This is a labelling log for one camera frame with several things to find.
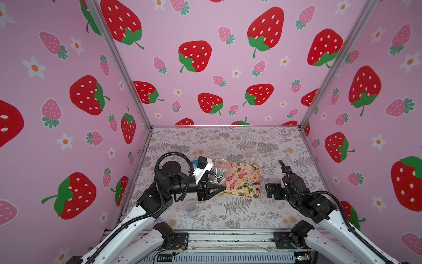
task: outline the black cable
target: black cable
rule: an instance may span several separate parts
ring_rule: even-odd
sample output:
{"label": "black cable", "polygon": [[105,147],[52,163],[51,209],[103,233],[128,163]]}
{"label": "black cable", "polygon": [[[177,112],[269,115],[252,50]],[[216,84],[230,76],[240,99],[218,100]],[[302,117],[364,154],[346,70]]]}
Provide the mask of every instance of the black cable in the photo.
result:
{"label": "black cable", "polygon": [[299,195],[302,195],[302,196],[314,196],[314,195],[317,195],[317,194],[326,194],[326,195],[331,196],[334,199],[335,203],[337,204],[338,209],[340,210],[341,216],[343,217],[344,223],[346,224],[347,228],[349,228],[349,231],[351,231],[372,252],[374,252],[378,257],[380,257],[383,261],[385,261],[386,264],[393,264],[393,262],[391,262],[389,259],[387,259],[383,254],[381,254],[371,244],[369,244],[368,241],[366,241],[361,235],[359,235],[356,232],[355,228],[350,225],[349,220],[347,220],[346,213],[344,212],[343,206],[341,205],[341,203],[337,199],[337,197],[334,196],[334,194],[327,192],[327,191],[315,191],[315,192],[312,192],[312,193],[301,193],[301,192],[299,192],[299,190],[296,188],[296,185],[293,183],[293,181],[290,177],[289,170],[286,167],[286,165],[284,164],[284,162],[282,160],[279,160],[279,163],[283,167],[284,171],[286,172],[286,175],[289,178],[290,184],[292,185],[293,190],[295,190],[296,193],[298,193]]}

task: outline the red strawberry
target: red strawberry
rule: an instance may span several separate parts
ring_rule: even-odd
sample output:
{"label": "red strawberry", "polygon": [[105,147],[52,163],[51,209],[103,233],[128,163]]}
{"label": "red strawberry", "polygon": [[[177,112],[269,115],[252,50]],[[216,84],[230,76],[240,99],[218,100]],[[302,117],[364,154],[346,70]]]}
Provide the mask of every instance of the red strawberry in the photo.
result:
{"label": "red strawberry", "polygon": [[60,40],[56,36],[46,31],[40,31],[39,36],[44,46],[46,46],[51,54],[57,55],[57,57],[62,60],[66,60],[69,57],[66,47],[60,45]]}
{"label": "red strawberry", "polygon": [[284,124],[282,124],[282,125],[298,125],[298,122],[297,121],[289,121],[289,122],[285,122]]}
{"label": "red strawberry", "polygon": [[407,157],[391,168],[394,192],[401,205],[415,212],[422,211],[422,160]]}
{"label": "red strawberry", "polygon": [[189,4],[185,0],[170,0],[171,6],[173,7],[174,11],[180,12],[182,16],[189,14]]}
{"label": "red strawberry", "polygon": [[308,64],[312,66],[330,66],[327,62],[332,61],[337,56],[343,45],[343,39],[334,30],[326,28],[315,37],[311,49],[308,53]]}
{"label": "red strawberry", "polygon": [[363,66],[357,70],[349,91],[349,102],[356,108],[362,107],[362,113],[366,105],[370,105],[381,91],[381,80],[375,71],[369,66]]}
{"label": "red strawberry", "polygon": [[75,172],[59,185],[58,195],[53,195],[41,201],[57,197],[54,210],[62,219],[72,219],[88,208],[97,195],[95,185],[82,173]]}
{"label": "red strawberry", "polygon": [[16,107],[0,100],[0,147],[24,128],[24,119]]}
{"label": "red strawberry", "polygon": [[265,61],[260,61],[254,66],[254,70],[252,71],[252,75],[254,77],[258,77],[261,73],[265,70]]}
{"label": "red strawberry", "polygon": [[19,209],[11,202],[0,199],[0,226],[5,225],[18,216]]}
{"label": "red strawberry", "polygon": [[338,90],[338,88],[335,88],[333,90],[333,95],[331,96],[331,104],[335,105],[338,101],[338,98],[340,97],[340,95],[338,94],[340,91]]}
{"label": "red strawberry", "polygon": [[133,166],[134,156],[132,152],[129,152],[129,154],[127,155],[127,158],[129,159],[129,164]]}
{"label": "red strawberry", "polygon": [[103,186],[104,186],[104,188],[108,187],[108,185],[110,184],[110,181],[111,181],[111,169],[107,167],[104,170],[104,175],[103,175]]}
{"label": "red strawberry", "polygon": [[413,102],[413,99],[406,98],[406,99],[396,99],[394,100],[387,108],[385,109],[385,113],[392,117],[401,117],[403,114],[408,114],[413,109],[415,109],[416,103]]}
{"label": "red strawberry", "polygon": [[138,82],[133,81],[135,85],[136,91],[138,92],[139,98],[141,98],[142,103],[155,103],[157,100],[164,101],[162,99],[158,99],[158,91],[154,87],[154,85],[148,82]]}
{"label": "red strawberry", "polygon": [[225,42],[226,45],[231,45],[235,42],[235,35],[232,34],[232,30],[228,27],[219,27],[218,36],[221,42]]}
{"label": "red strawberry", "polygon": [[245,117],[245,121],[242,121],[242,120],[240,120],[240,121],[236,121],[236,122],[233,122],[232,123],[232,125],[250,125],[249,123],[246,123],[246,120],[247,120],[248,118],[247,117]]}
{"label": "red strawberry", "polygon": [[117,0],[101,0],[101,12],[104,15],[111,35],[118,42],[132,45],[142,38],[142,25],[139,18],[129,8]]}
{"label": "red strawberry", "polygon": [[313,90],[310,93],[305,94],[300,101],[304,106],[311,106],[312,101],[314,100],[315,95],[317,94],[318,89]]}
{"label": "red strawberry", "polygon": [[214,75],[214,77],[212,77],[212,79],[214,81],[214,84],[217,85],[217,86],[220,86],[221,88],[223,88],[227,85],[226,81],[221,76]]}
{"label": "red strawberry", "polygon": [[101,56],[100,56],[100,67],[101,67],[101,70],[103,71],[105,76],[108,76],[108,74],[110,72],[110,68],[109,68],[107,62],[108,61],[107,61],[106,57],[104,56],[104,54],[101,54]]}
{"label": "red strawberry", "polygon": [[325,139],[325,149],[330,157],[337,163],[344,161],[348,152],[355,152],[349,149],[349,142],[343,133],[337,132]]}
{"label": "red strawberry", "polygon": [[359,174],[359,172],[354,173],[352,172],[351,174],[349,174],[347,176],[347,180],[349,181],[349,183],[351,183],[354,186],[359,186],[363,184],[363,177],[362,174]]}
{"label": "red strawberry", "polygon": [[314,17],[315,13],[315,6],[310,5],[309,7],[305,8],[300,14],[299,14],[299,20],[296,21],[296,29],[302,30],[304,27],[306,27],[306,24],[311,22],[312,18]]}
{"label": "red strawberry", "polygon": [[174,125],[195,125],[192,121],[192,119],[190,118],[184,118],[182,120],[180,120],[179,122],[177,122]]}
{"label": "red strawberry", "polygon": [[74,105],[92,115],[99,115],[104,110],[104,98],[110,101],[110,98],[103,95],[101,85],[91,75],[86,75],[72,84],[69,94]]}
{"label": "red strawberry", "polygon": [[135,136],[136,123],[133,115],[131,115],[129,112],[129,107],[127,108],[127,113],[122,117],[120,126],[122,127],[124,140],[126,143],[130,144],[133,140],[133,137]]}
{"label": "red strawberry", "polygon": [[219,96],[210,93],[201,93],[198,95],[198,103],[201,110],[207,114],[215,114],[217,112],[221,115],[221,108],[223,108],[223,99]]}
{"label": "red strawberry", "polygon": [[284,11],[279,7],[272,7],[255,19],[248,28],[249,45],[260,52],[274,47],[280,40],[283,30]]}
{"label": "red strawberry", "polygon": [[114,115],[110,114],[108,116],[108,121],[110,122],[110,128],[113,132],[117,132],[117,120],[114,118]]}
{"label": "red strawberry", "polygon": [[404,49],[404,44],[406,44],[410,39],[410,25],[406,24],[401,27],[401,29],[394,36],[391,43],[393,44],[390,47],[390,55],[394,56],[399,54]]}
{"label": "red strawberry", "polygon": [[290,90],[294,93],[298,93],[301,88],[302,88],[302,84],[300,84],[300,81],[294,80],[294,82],[292,82],[291,84]]}
{"label": "red strawberry", "polygon": [[122,201],[124,191],[126,190],[127,182],[129,181],[128,177],[123,176],[116,185],[116,190],[113,190],[111,187],[111,191],[115,192],[114,201],[116,202],[117,206],[120,206],[120,202]]}
{"label": "red strawberry", "polygon": [[347,123],[349,120],[349,115],[347,113],[339,114],[337,118],[335,119],[335,124],[342,126],[344,123]]}
{"label": "red strawberry", "polygon": [[422,238],[412,233],[401,236],[401,242],[411,251],[422,256]]}
{"label": "red strawberry", "polygon": [[87,134],[86,139],[88,144],[94,146],[98,146],[99,144],[101,144],[101,142],[103,142],[103,136],[97,131],[89,132]]}
{"label": "red strawberry", "polygon": [[47,99],[47,101],[41,107],[41,113],[43,118],[41,119],[45,127],[50,129],[56,128],[60,125],[59,119],[62,118],[62,111],[60,110],[59,104],[54,99]]}
{"label": "red strawberry", "polygon": [[353,64],[359,58],[359,55],[359,51],[353,50],[352,52],[349,52],[344,62],[346,64]]}
{"label": "red strawberry", "polygon": [[245,106],[246,103],[249,103],[251,106],[260,106],[268,100],[273,92],[274,86],[271,84],[252,85],[246,89],[245,99],[247,101],[242,106]]}
{"label": "red strawberry", "polygon": [[188,71],[203,71],[211,57],[211,46],[208,42],[190,41],[179,47],[179,61],[183,64],[180,72],[186,67]]}

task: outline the pink wall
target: pink wall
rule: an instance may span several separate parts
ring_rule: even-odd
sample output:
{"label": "pink wall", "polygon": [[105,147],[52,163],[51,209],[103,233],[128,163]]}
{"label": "pink wall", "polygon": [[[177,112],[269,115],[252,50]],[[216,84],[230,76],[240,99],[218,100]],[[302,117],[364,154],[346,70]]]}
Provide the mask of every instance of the pink wall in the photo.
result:
{"label": "pink wall", "polygon": [[[230,125],[245,121],[246,117],[246,123],[251,125],[300,122],[308,110],[305,101],[313,98],[312,91],[319,87],[328,70],[325,64],[312,64],[321,57],[320,52],[332,54],[340,49],[341,39],[347,37],[365,3],[364,0],[318,3],[161,0],[160,5],[149,0],[126,0],[122,1],[124,5],[116,0],[98,2],[129,75],[138,85],[152,125],[174,125],[185,118],[195,125]],[[264,36],[264,43],[255,40],[257,36]],[[254,58],[255,47],[263,51],[257,50]],[[300,83],[292,85],[295,80]],[[262,96],[257,92],[260,87],[264,91]],[[247,102],[246,91],[257,93],[258,98],[249,98],[256,105]]]}
{"label": "pink wall", "polygon": [[[118,207],[111,187],[130,177],[128,153],[137,159],[146,130],[127,90],[119,88],[102,37],[91,26],[86,32],[79,1],[7,1],[0,11],[0,262],[66,263],[112,228]],[[101,63],[104,71],[101,54],[108,61]],[[84,76],[92,77],[77,82]],[[110,98],[103,111],[96,82]],[[136,124],[130,144],[121,129],[127,107]],[[94,131],[90,145],[86,137]],[[111,178],[103,184],[106,168]]]}
{"label": "pink wall", "polygon": [[[420,1],[379,4],[311,118],[308,136],[331,188],[354,208],[350,220],[382,250],[409,263],[422,262],[421,10]],[[401,51],[392,56],[390,48]],[[363,90],[367,97],[358,100]],[[345,152],[344,139],[355,152]]]}

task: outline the floral tablecloth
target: floral tablecloth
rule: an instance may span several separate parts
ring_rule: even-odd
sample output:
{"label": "floral tablecloth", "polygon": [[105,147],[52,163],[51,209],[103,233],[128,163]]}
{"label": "floral tablecloth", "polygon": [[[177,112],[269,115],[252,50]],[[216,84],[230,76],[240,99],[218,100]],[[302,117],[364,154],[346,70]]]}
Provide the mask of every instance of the floral tablecloth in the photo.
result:
{"label": "floral tablecloth", "polygon": [[[155,128],[128,210],[152,183],[155,162],[162,154],[178,151],[191,160],[201,155],[246,163],[249,151],[254,147],[260,149],[257,164],[261,168],[261,186],[269,182],[281,182],[278,163],[281,159],[304,179],[311,191],[325,189],[297,128]],[[179,157],[168,157],[161,165],[170,160],[178,161],[182,171],[188,173],[188,165]],[[189,201],[197,202],[198,211],[194,219],[185,210]],[[165,221],[173,229],[279,229],[291,228],[302,219],[314,224],[311,219],[292,209],[287,202],[267,198],[265,190],[262,190],[257,199],[219,193],[208,201],[200,202],[195,193],[189,193],[184,201],[173,203],[154,224]]]}

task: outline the white flower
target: white flower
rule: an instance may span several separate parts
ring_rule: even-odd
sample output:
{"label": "white flower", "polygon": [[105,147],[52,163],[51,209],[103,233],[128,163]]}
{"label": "white flower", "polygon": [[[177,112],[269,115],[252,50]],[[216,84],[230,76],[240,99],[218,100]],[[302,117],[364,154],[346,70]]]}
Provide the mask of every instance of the white flower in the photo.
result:
{"label": "white flower", "polygon": [[152,2],[155,4],[155,10],[161,9],[164,11],[164,4],[167,0],[152,0]]}
{"label": "white flower", "polygon": [[336,185],[336,187],[340,183],[340,181],[338,180],[337,176],[333,176],[333,183]]}
{"label": "white flower", "polygon": [[81,52],[84,52],[85,50],[82,48],[81,46],[81,40],[80,39],[75,39],[74,37],[70,36],[70,38],[72,39],[72,44],[70,45],[73,49],[76,49],[76,53],[78,53],[78,55],[81,55]]}
{"label": "white flower", "polygon": [[413,56],[407,54],[404,56],[404,62],[399,66],[399,68],[404,68],[407,73],[410,72],[413,66],[418,66],[421,64],[421,61],[418,60],[420,52],[416,52]]}
{"label": "white flower", "polygon": [[288,105],[289,103],[286,103],[286,100],[282,101],[281,103],[279,103],[279,107],[286,107],[286,105]]}
{"label": "white flower", "polygon": [[325,121],[325,118],[327,117],[327,114],[324,112],[321,113],[321,119]]}
{"label": "white flower", "polygon": [[61,248],[59,255],[53,260],[53,264],[65,264],[69,260],[69,250],[70,248]]}
{"label": "white flower", "polygon": [[178,97],[180,97],[180,95],[182,95],[183,93],[182,93],[181,89],[174,89],[174,93],[173,94],[174,95],[177,95]]}
{"label": "white flower", "polygon": [[44,74],[43,71],[45,71],[47,68],[44,65],[39,65],[37,59],[35,57],[31,57],[31,61],[23,60],[22,63],[27,67],[28,75],[29,77],[34,77],[35,75],[40,77],[44,80]]}
{"label": "white flower", "polygon": [[57,143],[62,145],[62,151],[65,150],[66,148],[71,149],[72,146],[72,141],[73,141],[73,137],[68,137],[68,135],[66,133],[63,133],[63,136],[61,139],[56,140]]}
{"label": "white flower", "polygon": [[286,57],[284,57],[284,58],[281,58],[280,59],[280,66],[284,66],[284,67],[287,67],[287,64],[289,63],[289,62],[291,62],[292,60],[291,59],[289,59],[289,56],[287,56],[286,55]]}
{"label": "white flower", "polygon": [[0,16],[0,27],[5,27],[6,26],[6,22],[9,23],[15,23],[15,21],[13,20],[13,18],[11,16],[9,16],[7,13],[7,8],[6,8],[6,4],[3,2],[0,2],[0,14],[2,14]]}
{"label": "white flower", "polygon": [[239,75],[241,74],[242,72],[241,71],[239,71],[239,68],[236,68],[234,71],[232,71],[232,77],[237,77],[237,78],[239,78]]}
{"label": "white flower", "polygon": [[385,32],[385,29],[381,29],[381,26],[379,26],[378,29],[374,33],[372,33],[372,35],[371,35],[372,36],[371,44],[374,43],[375,41],[379,42],[381,40],[381,36],[382,36],[382,34],[384,34],[384,32]]}
{"label": "white flower", "polygon": [[382,139],[382,135],[379,135],[378,137],[372,137],[372,146],[377,147],[379,150],[382,150],[382,145],[387,144],[387,141]]}
{"label": "white flower", "polygon": [[114,150],[112,147],[110,147],[110,150],[107,151],[108,154],[108,159],[110,160],[111,158],[116,157],[114,154],[116,153],[116,150]]}
{"label": "white flower", "polygon": [[334,12],[334,14],[340,13],[340,15],[344,15],[346,8],[350,7],[351,5],[352,4],[349,3],[349,0],[343,0],[343,1],[337,2],[337,10]]}
{"label": "white flower", "polygon": [[108,212],[104,212],[104,211],[103,211],[103,214],[101,215],[100,219],[98,219],[98,221],[100,221],[100,222],[101,222],[101,225],[103,225],[103,224],[104,224],[104,222],[106,222],[106,221],[107,221],[107,215],[108,215]]}
{"label": "white flower", "polygon": [[382,208],[387,208],[387,205],[385,205],[385,203],[382,202],[382,197],[374,197],[372,196],[372,206],[378,208],[378,211],[382,212]]}

